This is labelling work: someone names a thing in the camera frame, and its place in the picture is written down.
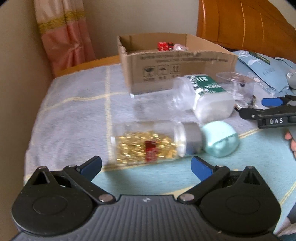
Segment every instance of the beige wall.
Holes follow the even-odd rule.
[[[16,234],[11,205],[22,188],[25,151],[52,75],[33,0],[8,0],[0,22],[0,240],[7,241]]]
[[[286,0],[269,0],[291,25],[296,10]],[[83,0],[97,58],[117,54],[116,36],[144,32],[196,34],[198,0]]]
[[[289,24],[296,28],[296,10],[286,0],[268,0],[270,1],[285,17]]]

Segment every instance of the human hand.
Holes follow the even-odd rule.
[[[294,157],[296,158],[296,142],[293,140],[292,135],[290,132],[287,132],[285,135],[286,140],[291,140],[291,150],[294,152]]]

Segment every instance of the curtain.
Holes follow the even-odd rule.
[[[35,0],[42,42],[54,75],[95,59],[82,0]]]

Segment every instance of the headboard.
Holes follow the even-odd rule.
[[[296,63],[296,30],[268,0],[199,0],[197,36]]]

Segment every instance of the jar lid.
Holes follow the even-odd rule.
[[[178,122],[174,128],[177,154],[194,155],[202,149],[202,133],[196,122]]]

